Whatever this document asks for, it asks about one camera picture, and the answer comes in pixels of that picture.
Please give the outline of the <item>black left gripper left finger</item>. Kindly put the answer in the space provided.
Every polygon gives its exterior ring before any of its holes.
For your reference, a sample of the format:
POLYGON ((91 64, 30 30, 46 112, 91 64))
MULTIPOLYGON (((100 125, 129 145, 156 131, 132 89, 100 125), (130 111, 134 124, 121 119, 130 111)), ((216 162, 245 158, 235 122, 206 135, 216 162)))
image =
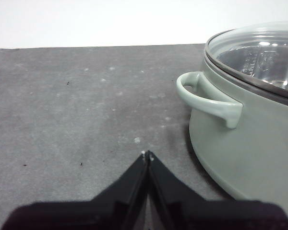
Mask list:
POLYGON ((89 201, 38 202, 16 208, 4 230, 133 230, 144 226, 149 152, 89 201))

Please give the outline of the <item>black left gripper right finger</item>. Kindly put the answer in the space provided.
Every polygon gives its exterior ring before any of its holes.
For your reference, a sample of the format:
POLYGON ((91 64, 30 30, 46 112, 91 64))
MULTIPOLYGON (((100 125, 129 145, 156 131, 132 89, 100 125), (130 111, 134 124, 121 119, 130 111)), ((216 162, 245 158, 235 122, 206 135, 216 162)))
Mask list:
POLYGON ((166 230, 288 230, 288 216, 272 203, 206 200, 147 153, 153 220, 166 230))

